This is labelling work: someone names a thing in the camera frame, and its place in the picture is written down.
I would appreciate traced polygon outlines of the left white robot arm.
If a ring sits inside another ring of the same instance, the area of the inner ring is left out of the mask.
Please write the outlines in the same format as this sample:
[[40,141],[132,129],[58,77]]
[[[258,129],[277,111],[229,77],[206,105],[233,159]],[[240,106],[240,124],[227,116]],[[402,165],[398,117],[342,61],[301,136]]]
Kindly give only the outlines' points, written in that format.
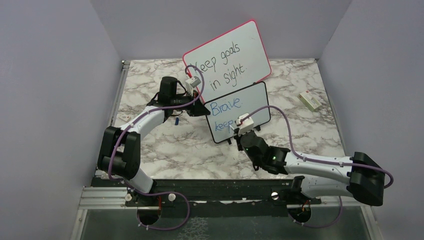
[[185,111],[191,117],[210,115],[200,100],[201,91],[196,90],[201,83],[197,76],[185,82],[165,76],[142,113],[120,127],[109,126],[104,131],[97,168],[139,191],[138,199],[144,205],[155,203],[157,191],[153,188],[155,181],[140,167],[141,141],[174,111]]

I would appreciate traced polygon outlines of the black framed whiteboard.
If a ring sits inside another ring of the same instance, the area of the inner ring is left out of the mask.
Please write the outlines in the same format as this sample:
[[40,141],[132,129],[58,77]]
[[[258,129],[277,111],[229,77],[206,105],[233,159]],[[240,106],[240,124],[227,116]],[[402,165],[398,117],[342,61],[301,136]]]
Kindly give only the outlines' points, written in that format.
[[233,137],[236,120],[269,104],[267,86],[259,82],[243,87],[221,97],[207,101],[204,106],[210,111],[206,116],[214,143],[219,144]]

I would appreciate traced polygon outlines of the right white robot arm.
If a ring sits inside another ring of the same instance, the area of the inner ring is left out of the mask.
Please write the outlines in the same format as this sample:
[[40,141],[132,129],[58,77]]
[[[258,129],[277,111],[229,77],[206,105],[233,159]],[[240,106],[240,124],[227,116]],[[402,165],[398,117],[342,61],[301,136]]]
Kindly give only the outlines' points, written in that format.
[[296,204],[316,197],[345,196],[369,206],[383,205],[386,174],[363,152],[335,158],[294,153],[268,145],[253,130],[236,129],[234,139],[256,171],[296,176],[288,190],[289,199]]

